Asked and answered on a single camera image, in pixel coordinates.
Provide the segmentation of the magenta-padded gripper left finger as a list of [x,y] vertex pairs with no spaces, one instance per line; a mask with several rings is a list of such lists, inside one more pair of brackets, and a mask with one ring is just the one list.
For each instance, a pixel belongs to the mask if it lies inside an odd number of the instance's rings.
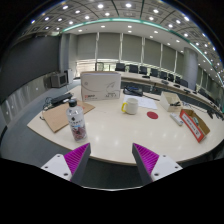
[[90,153],[91,146],[87,143],[65,155],[56,154],[42,166],[42,169],[79,185],[84,175]]

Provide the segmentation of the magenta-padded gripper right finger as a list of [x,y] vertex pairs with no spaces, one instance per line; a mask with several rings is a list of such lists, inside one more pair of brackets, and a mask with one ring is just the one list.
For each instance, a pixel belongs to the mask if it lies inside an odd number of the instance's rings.
[[147,185],[182,169],[169,156],[158,155],[137,143],[132,145],[132,154],[135,158],[143,185]]

